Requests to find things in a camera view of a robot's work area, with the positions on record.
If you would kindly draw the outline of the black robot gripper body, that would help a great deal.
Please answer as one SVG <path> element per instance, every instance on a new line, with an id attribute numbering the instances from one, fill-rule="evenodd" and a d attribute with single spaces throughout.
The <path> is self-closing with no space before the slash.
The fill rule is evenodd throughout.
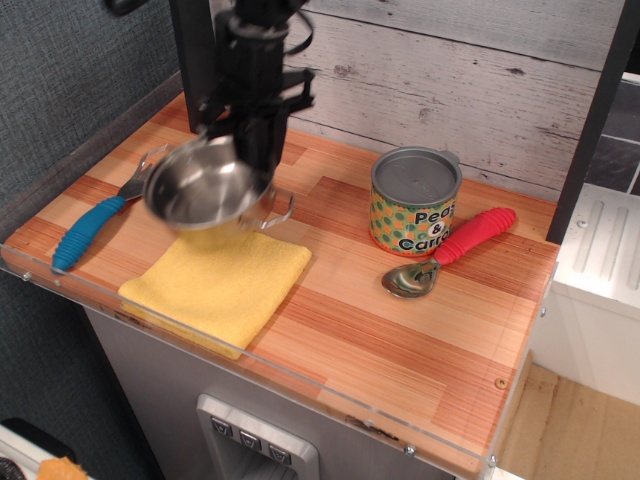
<path id="1" fill-rule="evenodd" d="M 200 133 L 227 136 L 252 117 L 272 119 L 313 105 L 314 72 L 284 68 L 284 58 L 306 50 L 312 35 L 286 49 L 287 23 L 263 27 L 241 19 L 216 19 L 214 26 L 213 88 L 200 107 Z"/>

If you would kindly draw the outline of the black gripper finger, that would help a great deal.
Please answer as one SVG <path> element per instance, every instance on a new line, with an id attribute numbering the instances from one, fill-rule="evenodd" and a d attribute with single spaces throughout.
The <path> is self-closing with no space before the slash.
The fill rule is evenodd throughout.
<path id="1" fill-rule="evenodd" d="M 285 107 L 270 107 L 266 113 L 266 153 L 265 168 L 269 175 L 278 167 L 287 132 L 289 111 Z"/>
<path id="2" fill-rule="evenodd" d="M 239 121 L 234 128 L 234 145 L 237 157 L 251 169 L 266 173 L 268 170 L 264 130 L 258 117 Z"/>

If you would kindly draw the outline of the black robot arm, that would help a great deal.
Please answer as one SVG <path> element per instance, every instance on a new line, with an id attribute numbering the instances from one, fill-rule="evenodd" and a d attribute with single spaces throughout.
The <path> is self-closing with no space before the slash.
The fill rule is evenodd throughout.
<path id="1" fill-rule="evenodd" d="M 242 162 L 274 176 L 284 149 L 290 114 L 313 105 L 310 69 L 285 70 L 284 59 L 310 46 L 313 37 L 285 48 L 288 21 L 302 1 L 237 1 L 214 17 L 213 85 L 201 108 L 210 140 L 229 136 Z"/>

